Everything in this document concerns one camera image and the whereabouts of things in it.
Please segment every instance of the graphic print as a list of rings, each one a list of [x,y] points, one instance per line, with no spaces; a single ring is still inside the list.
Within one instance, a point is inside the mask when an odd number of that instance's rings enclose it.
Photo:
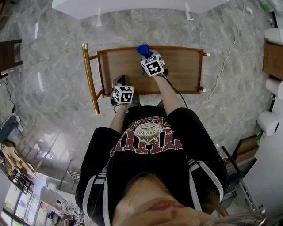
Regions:
[[[138,154],[155,154],[168,149],[182,149],[174,138],[174,131],[164,118],[153,116],[133,122],[111,151],[133,151]]]

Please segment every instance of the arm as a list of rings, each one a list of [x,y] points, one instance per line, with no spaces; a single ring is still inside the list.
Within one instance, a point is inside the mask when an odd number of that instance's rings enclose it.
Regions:
[[[177,108],[183,107],[174,90],[165,78],[154,76],[154,79],[159,87],[167,116]]]
[[[122,134],[123,123],[126,116],[126,110],[127,110],[127,104],[122,104],[121,108],[118,108],[117,113],[115,114],[109,128],[114,129],[118,133]]]

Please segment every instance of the wooden tray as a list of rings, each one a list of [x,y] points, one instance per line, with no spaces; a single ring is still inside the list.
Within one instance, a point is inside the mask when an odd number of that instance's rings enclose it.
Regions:
[[[198,94],[201,91],[202,49],[172,46],[150,46],[157,50],[168,67],[168,79],[172,85],[184,94]],[[107,49],[98,51],[96,56],[88,55],[88,45],[83,44],[83,55],[88,84],[96,114],[99,114],[97,99],[100,95],[108,97],[115,78],[126,75],[129,85],[134,86],[136,95],[159,94],[158,86],[146,73],[142,75],[141,56],[136,47]],[[96,95],[93,86],[89,61],[97,59],[101,90]]]

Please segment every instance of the marble floor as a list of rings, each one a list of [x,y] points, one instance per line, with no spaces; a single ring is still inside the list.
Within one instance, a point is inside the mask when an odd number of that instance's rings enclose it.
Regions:
[[[95,115],[88,89],[81,44],[90,51],[149,45],[202,48],[210,53],[203,60],[202,86],[206,93],[184,95],[196,111],[206,99],[234,42],[243,0],[230,0],[187,21],[182,11],[137,9],[93,16],[81,21],[51,8],[52,0],[21,0],[7,8],[12,16],[0,23],[0,41],[23,40],[23,65],[8,76],[8,88],[21,117],[25,148],[23,155],[36,165],[50,149],[40,172],[60,178],[72,160],[79,170],[95,128],[108,126],[114,115],[108,98],[100,98],[100,115]],[[232,151],[239,139],[253,134],[258,114],[269,107],[271,94],[265,89],[262,72],[264,30],[268,13],[258,0],[247,0],[243,22],[219,84],[198,116],[215,144]],[[37,38],[35,24],[38,22]],[[99,89],[96,64],[94,84]],[[11,113],[6,87],[0,86],[1,122]],[[141,96],[144,105],[156,105],[159,95]],[[15,142],[21,134],[15,134]]]

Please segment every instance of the person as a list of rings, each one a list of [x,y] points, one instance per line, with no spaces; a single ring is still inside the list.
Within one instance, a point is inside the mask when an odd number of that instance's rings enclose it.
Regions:
[[[119,105],[97,128],[76,202],[100,226],[199,226],[213,218],[228,174],[197,115],[162,76],[163,106]]]

